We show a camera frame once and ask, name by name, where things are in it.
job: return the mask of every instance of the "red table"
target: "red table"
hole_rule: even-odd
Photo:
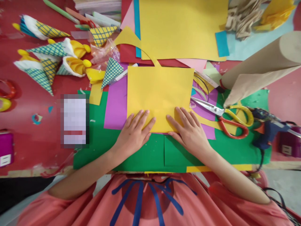
[[[74,8],[70,1],[52,1],[61,8]],[[12,23],[19,23],[21,14],[27,14],[35,19],[53,26],[57,29],[70,33],[75,30],[74,23],[44,4],[43,1],[4,1],[0,2],[0,8],[4,9],[0,28],[4,33],[15,33]],[[295,30],[301,30],[301,7],[298,6],[295,19]],[[17,95],[13,99],[12,108],[7,112],[0,113],[0,129],[7,128],[14,133],[14,163],[1,168],[0,176],[38,176],[45,169],[54,171],[70,154],[72,149],[63,149],[59,142],[59,115],[56,112],[57,99],[61,94],[76,94],[77,90],[90,90],[87,77],[78,78],[74,76],[56,76],[53,83],[54,97],[41,88],[26,73],[20,71],[13,65],[14,61],[21,57],[17,54],[18,49],[29,49],[47,44],[47,41],[25,36],[16,40],[0,40],[0,79],[11,80],[16,88]],[[239,62],[227,61],[220,63],[221,72],[231,69]],[[300,105],[301,103],[301,69],[287,75],[268,86],[270,112],[276,114],[282,120],[294,121],[301,125]],[[48,107],[53,106],[51,113]],[[43,116],[40,125],[33,124],[31,117],[34,114]],[[294,161],[298,159],[288,158],[274,152],[272,161]],[[67,164],[72,168],[72,160]]]

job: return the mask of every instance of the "hand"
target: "hand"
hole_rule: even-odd
[[[215,153],[215,151],[210,146],[201,123],[198,121],[193,111],[188,113],[184,108],[180,109],[179,107],[176,107],[176,111],[178,112],[184,127],[174,120],[173,117],[167,115],[168,121],[174,125],[180,135],[175,132],[169,132],[168,134],[204,163],[204,161],[211,157],[212,153]]]
[[[140,110],[134,119],[134,114],[128,117],[116,143],[112,147],[112,149],[120,150],[122,154],[125,154],[125,159],[138,151],[151,136],[150,130],[154,126],[156,118],[152,118],[143,129],[150,111],[146,110],[144,114],[143,112],[143,110]]]

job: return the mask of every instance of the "pen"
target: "pen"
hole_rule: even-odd
[[[122,79],[124,76],[126,76],[128,74],[128,70],[126,69],[125,71],[123,71],[120,75],[118,75],[116,78],[114,78],[112,81],[109,82],[109,86],[113,85],[115,82],[119,81],[120,79]]]

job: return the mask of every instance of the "checkered paper cone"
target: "checkered paper cone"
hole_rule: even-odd
[[[76,57],[69,38],[65,38],[65,40],[62,42],[57,42],[46,46],[40,46],[37,48],[29,49],[27,51],[42,53],[42,54],[51,55],[55,57],[65,57],[65,56]]]
[[[101,89],[103,89],[110,81],[116,78],[123,72],[123,67],[113,58],[109,58],[106,73],[104,74],[103,84]]]
[[[42,53],[34,52],[34,54],[40,59],[44,72],[49,80],[49,83],[50,85],[52,85],[54,77],[56,75],[56,70],[62,58],[57,56],[46,55]]]
[[[40,86],[46,89],[53,96],[49,80],[43,70],[40,62],[36,61],[15,61],[14,64],[21,70],[27,73]]]
[[[88,60],[80,60],[75,57],[63,57],[63,63],[57,75],[74,75],[77,77],[84,77],[86,75],[86,68],[91,67],[91,62]]]
[[[23,15],[21,17],[20,29],[24,33],[32,37],[39,38],[41,40],[70,36],[69,34],[63,31],[60,31],[44,23],[41,23],[28,15]]]
[[[114,27],[103,27],[103,28],[92,28],[90,32],[93,35],[95,45],[101,47],[107,39],[117,30],[117,26]]]

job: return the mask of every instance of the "purple paper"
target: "purple paper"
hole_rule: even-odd
[[[212,65],[213,65],[213,66],[217,69],[217,71],[219,72],[219,64],[213,63]]]
[[[120,63],[124,70],[128,69],[126,63]],[[128,76],[109,87],[106,115],[104,118],[105,129],[121,130],[127,119]]]
[[[200,89],[200,90],[202,90],[195,81],[193,81],[193,86]],[[217,95],[218,95],[217,90],[216,89],[212,90],[211,93],[209,94],[209,101],[208,102],[210,104],[216,105]],[[208,95],[206,93],[205,93],[205,96],[206,96],[206,99],[204,100],[203,96],[201,96],[198,92],[195,95],[193,95],[193,97],[195,97],[195,98],[207,101]],[[203,118],[208,119],[210,121],[215,121],[215,114],[213,114],[212,112],[210,112],[207,109],[203,108],[202,106],[196,104],[196,107],[193,108],[193,110],[199,116],[202,116]],[[215,131],[214,131],[215,129],[213,127],[210,127],[210,126],[207,126],[207,125],[204,125],[204,124],[202,125],[202,127],[205,131],[207,139],[215,140]]]
[[[126,70],[127,64],[121,63],[121,66]],[[125,76],[115,84],[109,87],[108,101],[106,107],[106,115],[104,120],[105,129],[115,129],[121,130],[124,126],[124,123],[127,119],[127,80],[128,77]],[[193,86],[201,89],[196,82],[193,82]],[[214,89],[209,94],[209,103],[216,105],[218,92]],[[195,98],[203,100],[203,97],[197,92],[194,95]],[[209,112],[203,107],[196,105],[193,110],[203,118],[206,118],[211,121],[215,121],[215,114]],[[214,128],[202,125],[207,139],[215,140]]]

